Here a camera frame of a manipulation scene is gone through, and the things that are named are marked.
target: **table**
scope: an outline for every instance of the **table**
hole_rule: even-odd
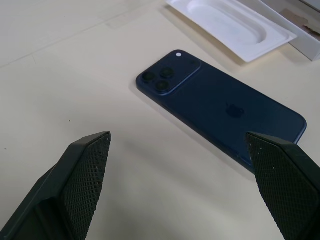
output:
[[[299,145],[320,165],[320,61],[286,44],[244,64],[162,0],[11,0],[0,11],[0,228],[70,143],[111,131],[88,240],[283,239],[254,176],[135,79],[185,50],[303,115]]]

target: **smartphone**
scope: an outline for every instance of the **smartphone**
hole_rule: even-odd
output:
[[[136,86],[252,173],[247,132],[296,144],[307,128],[300,114],[182,50],[141,73]]]

